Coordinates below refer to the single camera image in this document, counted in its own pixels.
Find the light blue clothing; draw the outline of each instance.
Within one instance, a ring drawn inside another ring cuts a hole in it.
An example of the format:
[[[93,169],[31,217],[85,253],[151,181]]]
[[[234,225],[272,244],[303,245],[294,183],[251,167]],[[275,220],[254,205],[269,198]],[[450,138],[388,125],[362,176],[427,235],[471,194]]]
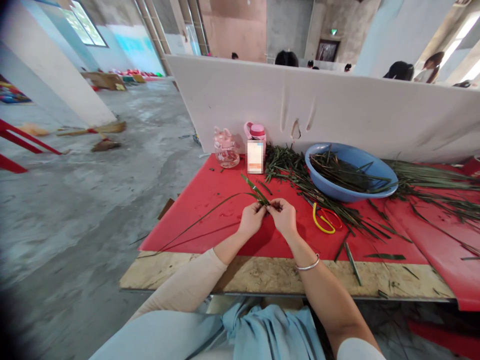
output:
[[[259,301],[239,297],[223,315],[148,312],[120,329],[90,359],[184,360],[229,345],[235,360],[325,359],[308,307],[285,313],[277,305],[262,309]]]

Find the broom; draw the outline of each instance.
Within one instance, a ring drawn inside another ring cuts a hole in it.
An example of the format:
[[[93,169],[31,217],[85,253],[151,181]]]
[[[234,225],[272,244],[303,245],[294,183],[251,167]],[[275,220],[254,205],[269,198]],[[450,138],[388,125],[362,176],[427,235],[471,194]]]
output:
[[[115,122],[104,126],[91,127],[85,130],[76,130],[58,133],[57,136],[77,136],[83,134],[98,134],[98,133],[121,133],[127,128],[125,121]]]
[[[122,146],[120,142],[110,140],[101,131],[99,131],[98,134],[101,136],[102,140],[91,148],[92,152],[107,151]]]

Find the woman's right hand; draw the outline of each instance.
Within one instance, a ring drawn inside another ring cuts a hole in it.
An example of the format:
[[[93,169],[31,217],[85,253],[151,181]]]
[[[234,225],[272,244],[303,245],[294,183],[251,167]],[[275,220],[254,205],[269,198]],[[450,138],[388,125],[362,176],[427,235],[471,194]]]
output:
[[[297,234],[297,211],[287,200],[273,199],[266,209],[273,217],[276,229],[286,240]]]

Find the red tablecloth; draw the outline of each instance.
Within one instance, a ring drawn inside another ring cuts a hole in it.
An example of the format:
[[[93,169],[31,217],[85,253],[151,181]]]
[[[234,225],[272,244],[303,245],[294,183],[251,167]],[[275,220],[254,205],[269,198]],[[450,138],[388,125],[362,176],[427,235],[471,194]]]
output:
[[[250,187],[240,174],[246,174],[243,160],[233,169],[222,168],[211,155],[198,171],[190,184],[181,193],[161,221],[155,226],[140,250],[158,251],[173,240],[188,226],[193,224],[222,200],[236,193],[248,193]],[[264,175],[248,175],[254,183],[264,180]],[[297,209],[297,228],[300,235],[320,254],[323,260],[333,260],[344,239],[347,229],[334,234],[320,231],[312,219],[312,207],[290,186],[290,182],[276,179],[268,184],[272,191],[270,195],[260,184],[257,185],[269,199],[284,198]],[[168,245],[164,251],[200,254],[233,234],[240,223],[242,210],[253,203],[255,199],[249,195],[238,195],[214,210],[209,216],[189,229],[182,236]],[[384,242],[374,239],[371,235],[361,234],[354,230],[356,236],[348,238],[348,244],[356,261],[389,262],[405,264],[429,264],[445,279],[458,299],[460,309],[480,311],[480,260],[464,261],[461,258],[474,256],[454,239],[443,234],[423,220],[420,220],[407,202],[380,199],[375,205],[389,217],[395,230],[414,243],[409,243],[400,236],[393,235],[391,239],[383,238]],[[387,225],[377,212],[366,202],[360,201],[349,205],[358,209],[361,215],[371,220]],[[454,236],[461,237],[466,243],[480,247],[480,234],[471,227],[458,224],[449,219],[433,205],[422,203],[418,210],[430,219],[438,219],[438,225]],[[386,253],[403,255],[406,260],[381,260],[365,257],[369,254]],[[281,234],[275,229],[272,218],[263,220],[261,229],[240,250],[239,255],[270,258],[292,258],[292,252]],[[345,251],[339,260],[347,261]]]

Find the red chair leg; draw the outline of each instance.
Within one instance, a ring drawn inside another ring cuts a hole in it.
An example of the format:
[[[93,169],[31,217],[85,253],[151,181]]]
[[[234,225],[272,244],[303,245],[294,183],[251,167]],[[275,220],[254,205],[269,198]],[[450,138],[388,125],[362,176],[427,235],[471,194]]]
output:
[[[15,126],[12,126],[11,128],[9,128],[10,131],[14,132],[14,133],[17,133],[21,136],[23,136],[25,139],[28,139],[30,140],[32,143],[35,143],[37,145],[40,145],[42,148],[44,149],[47,149],[49,151],[51,151],[52,153],[54,154],[57,154],[57,155],[62,155],[61,152],[55,150],[53,147],[50,147],[48,146],[46,143],[36,139],[35,137],[31,136],[30,134],[27,134],[25,131],[22,131],[20,129],[17,129]]]
[[[35,154],[41,154],[43,151],[36,148],[33,145],[30,145],[28,142],[25,140],[22,140],[18,136],[13,135],[12,133],[8,132],[7,130],[0,131],[0,137],[7,139],[8,141],[11,141],[12,143],[15,143],[22,148],[25,148],[27,150],[30,150],[32,153]]]
[[[26,173],[28,170],[16,162],[10,160],[8,157],[5,157],[0,154],[0,168],[8,170],[15,174]]]

